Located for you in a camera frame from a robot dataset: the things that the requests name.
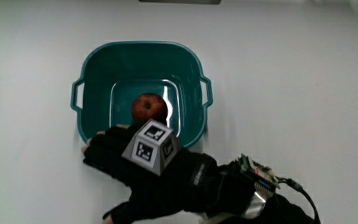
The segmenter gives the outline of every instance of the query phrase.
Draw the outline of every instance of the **teal plastic basin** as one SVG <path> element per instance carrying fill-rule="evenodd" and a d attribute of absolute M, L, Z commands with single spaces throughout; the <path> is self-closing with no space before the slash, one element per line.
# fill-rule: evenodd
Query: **teal plastic basin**
<path fill-rule="evenodd" d="M 203 93 L 201 83 L 206 84 Z M 76 105 L 78 86 L 84 83 L 83 106 Z M 168 105 L 167 125 L 182 146 L 190 147 L 203 135 L 207 109 L 213 103 L 211 82 L 203 75 L 197 56 L 173 42 L 129 41 L 102 45 L 84 61 L 73 83 L 71 108 L 77 112 L 84 140 L 116 124 L 132 124 L 132 102 L 143 93 L 155 93 Z M 207 101 L 203 104 L 203 94 Z"/>

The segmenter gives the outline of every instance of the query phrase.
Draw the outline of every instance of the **white background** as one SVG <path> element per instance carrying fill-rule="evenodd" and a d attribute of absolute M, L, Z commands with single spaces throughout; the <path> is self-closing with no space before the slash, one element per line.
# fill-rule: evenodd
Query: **white background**
<path fill-rule="evenodd" d="M 101 223 L 128 198 L 82 163 L 70 109 L 86 56 L 119 40 L 171 40 L 200 58 L 214 103 L 191 150 L 219 164 L 248 154 L 298 180 L 323 223 L 358 223 L 358 14 L 229 0 L 0 0 L 0 223 Z M 198 222 L 168 219 L 140 223 Z"/>

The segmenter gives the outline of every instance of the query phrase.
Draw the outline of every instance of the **red apple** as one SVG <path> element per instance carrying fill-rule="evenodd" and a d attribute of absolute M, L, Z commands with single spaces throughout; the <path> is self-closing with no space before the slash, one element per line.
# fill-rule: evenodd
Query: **red apple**
<path fill-rule="evenodd" d="M 145 93 L 132 103 L 131 115 L 140 124 L 145 124 L 150 119 L 163 121 L 167 118 L 168 107 L 161 96 L 154 93 Z"/>

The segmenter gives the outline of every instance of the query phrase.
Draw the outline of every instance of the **cable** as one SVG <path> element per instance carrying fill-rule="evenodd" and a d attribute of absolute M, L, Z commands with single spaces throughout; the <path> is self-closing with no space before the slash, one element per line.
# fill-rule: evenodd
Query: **cable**
<path fill-rule="evenodd" d="M 308 195 L 308 193 L 306 193 L 305 190 L 303 190 L 303 187 L 300 184 L 298 184 L 296 181 L 294 181 L 293 179 L 286 179 L 286 178 L 277 177 L 277 176 L 276 176 L 276 178 L 277 178 L 279 184 L 281 184 L 281 183 L 287 184 L 292 189 L 294 189 L 297 192 L 303 194 L 303 196 L 305 196 L 306 199 L 308 199 L 310 205 L 313 207 L 313 210 L 314 210 L 314 220 L 313 220 L 313 222 L 311 224 L 314 224 L 314 223 L 315 224 L 321 224 L 320 217 L 318 216 L 317 208 L 314 205 L 314 203 L 313 203 L 311 197 Z M 277 197 L 275 197 L 275 198 L 276 198 L 276 201 L 277 201 L 278 205 L 281 207 L 280 202 L 278 202 Z"/>

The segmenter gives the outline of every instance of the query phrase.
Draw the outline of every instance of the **white marker block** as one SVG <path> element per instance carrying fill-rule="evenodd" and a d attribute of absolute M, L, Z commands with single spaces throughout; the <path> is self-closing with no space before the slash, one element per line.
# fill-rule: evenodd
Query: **white marker block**
<path fill-rule="evenodd" d="M 160 176 L 180 148 L 172 129 L 150 119 L 136 132 L 122 157 Z"/>

